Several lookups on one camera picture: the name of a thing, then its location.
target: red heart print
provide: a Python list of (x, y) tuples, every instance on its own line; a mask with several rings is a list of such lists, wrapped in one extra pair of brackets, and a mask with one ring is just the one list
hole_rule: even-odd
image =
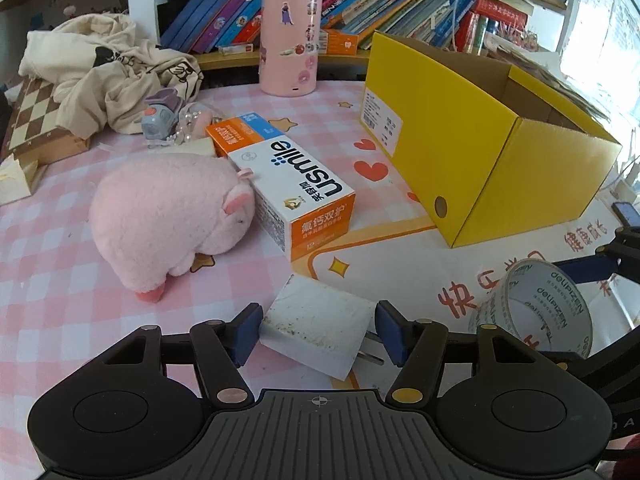
[(361, 174), (364, 178), (368, 178), (373, 182), (382, 180), (389, 174), (389, 168), (382, 162), (376, 162), (373, 166), (367, 164), (364, 160), (354, 162), (353, 169)]
[(360, 142), (354, 142), (353, 145), (359, 150), (373, 151), (376, 149), (376, 143), (371, 139), (360, 139)]

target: smartphone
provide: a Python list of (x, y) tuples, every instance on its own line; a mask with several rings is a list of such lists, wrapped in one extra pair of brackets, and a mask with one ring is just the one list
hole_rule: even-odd
[(614, 202), (611, 208), (624, 227), (640, 227), (640, 213), (630, 202)]

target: beige cloth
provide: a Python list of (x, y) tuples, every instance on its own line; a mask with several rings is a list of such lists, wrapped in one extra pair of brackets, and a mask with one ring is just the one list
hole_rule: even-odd
[(173, 87), (191, 102), (202, 81), (193, 56), (137, 40), (136, 24), (124, 14), (86, 14), (50, 32), (29, 32), (18, 72), (56, 85), (57, 126), (83, 139), (107, 124), (140, 133), (146, 97)]

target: pink checkered tablecloth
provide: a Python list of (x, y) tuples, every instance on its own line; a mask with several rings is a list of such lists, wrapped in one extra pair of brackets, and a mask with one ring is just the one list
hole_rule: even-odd
[[(424, 209), (358, 122), (363, 83), (320, 82), (313, 94), (276, 98), (257, 85), (203, 91), (229, 116), (257, 112), (288, 120), (287, 135), (356, 190), (351, 228), (416, 218)], [(144, 324), (187, 332), (206, 319), (230, 320), (248, 303), (268, 307), (291, 268), (255, 223), (214, 267), (168, 283), (158, 304), (140, 303), (98, 254), (87, 223), (100, 179), (145, 153), (141, 136), (103, 133), (92, 149), (51, 165), (34, 196), (0, 208), (0, 480), (42, 471), (26, 433), (36, 399)], [(331, 388), (327, 376), (258, 345), (241, 373), (262, 388)], [(194, 385), (190, 367), (169, 375)]]

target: pink plush pig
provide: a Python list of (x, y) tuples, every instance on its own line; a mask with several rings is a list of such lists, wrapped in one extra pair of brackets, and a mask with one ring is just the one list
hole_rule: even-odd
[(98, 185), (89, 222), (98, 251), (122, 284), (156, 302), (167, 274), (196, 253), (225, 253), (254, 217), (250, 170), (226, 158), (159, 153), (126, 162)]

